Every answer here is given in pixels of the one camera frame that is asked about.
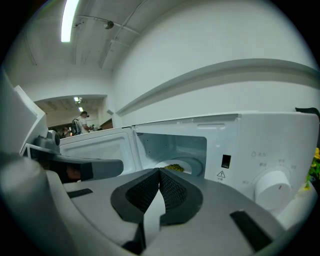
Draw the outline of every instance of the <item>person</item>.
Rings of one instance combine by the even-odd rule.
[[[95,125],[94,125],[94,124],[92,125],[92,129],[93,129],[93,131],[94,131],[94,132],[98,131],[98,128],[97,128],[97,127],[95,127]]]
[[[82,111],[80,116],[77,118],[81,126],[81,134],[87,134],[89,130],[93,130],[92,127],[89,127],[87,125],[87,120],[86,120],[87,117],[88,117],[87,111]]]
[[[70,132],[69,128],[67,126],[63,127],[61,137],[62,138],[67,138],[67,137],[70,137],[70,136],[71,136],[71,132]]]
[[[76,164],[68,164],[65,172],[69,182],[78,182],[81,180],[81,172]]]

